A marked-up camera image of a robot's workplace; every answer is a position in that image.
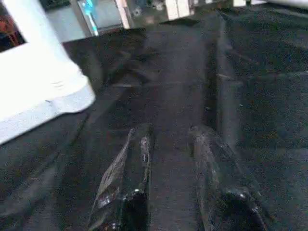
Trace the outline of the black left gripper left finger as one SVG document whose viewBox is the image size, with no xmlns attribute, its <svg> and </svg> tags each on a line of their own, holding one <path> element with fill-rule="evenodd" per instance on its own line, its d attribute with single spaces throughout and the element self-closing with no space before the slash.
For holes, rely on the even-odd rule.
<svg viewBox="0 0 308 231">
<path fill-rule="evenodd" d="M 147 231 L 150 225 L 152 124 L 132 128 L 104 172 L 89 215 L 89 231 Z"/>
</svg>

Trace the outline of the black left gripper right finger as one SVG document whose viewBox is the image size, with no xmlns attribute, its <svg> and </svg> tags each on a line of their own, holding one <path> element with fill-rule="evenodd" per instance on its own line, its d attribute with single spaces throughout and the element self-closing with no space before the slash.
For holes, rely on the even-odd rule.
<svg viewBox="0 0 308 231">
<path fill-rule="evenodd" d="M 206 231 L 273 231 L 258 182 L 238 155 L 210 127 L 193 126 L 188 146 L 196 176 L 196 195 Z"/>
</svg>

